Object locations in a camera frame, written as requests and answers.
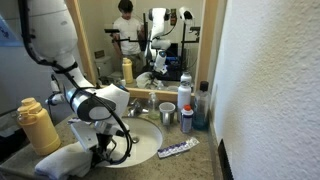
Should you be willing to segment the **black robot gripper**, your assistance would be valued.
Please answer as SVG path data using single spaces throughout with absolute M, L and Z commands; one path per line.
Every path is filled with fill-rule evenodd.
M 107 146 L 110 142 L 114 142 L 112 135 L 98 134 L 98 145 L 91 148 L 93 153 L 91 166 L 95 167 L 101 162 L 110 162 L 111 156 L 107 153 Z

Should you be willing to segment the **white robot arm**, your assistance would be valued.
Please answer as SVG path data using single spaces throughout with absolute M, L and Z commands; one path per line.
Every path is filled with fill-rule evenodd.
M 24 47 L 62 81 L 64 99 L 79 118 L 72 132 L 93 153 L 92 163 L 123 163 L 132 149 L 129 127 L 121 120 L 129 91 L 114 84 L 98 88 L 83 76 L 72 54 L 78 38 L 65 0 L 17 1 Z

